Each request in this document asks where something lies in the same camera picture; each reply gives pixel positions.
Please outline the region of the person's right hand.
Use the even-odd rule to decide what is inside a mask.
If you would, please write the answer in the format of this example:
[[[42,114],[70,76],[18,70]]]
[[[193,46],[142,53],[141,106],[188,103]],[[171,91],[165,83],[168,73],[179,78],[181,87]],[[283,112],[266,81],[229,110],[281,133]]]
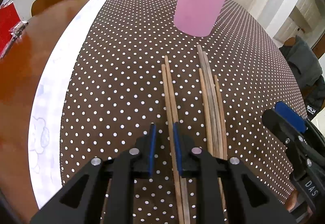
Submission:
[[[293,210],[293,208],[295,207],[295,205],[297,203],[298,196],[299,196],[299,192],[296,189],[294,189],[285,202],[286,210],[288,210],[288,211]]]

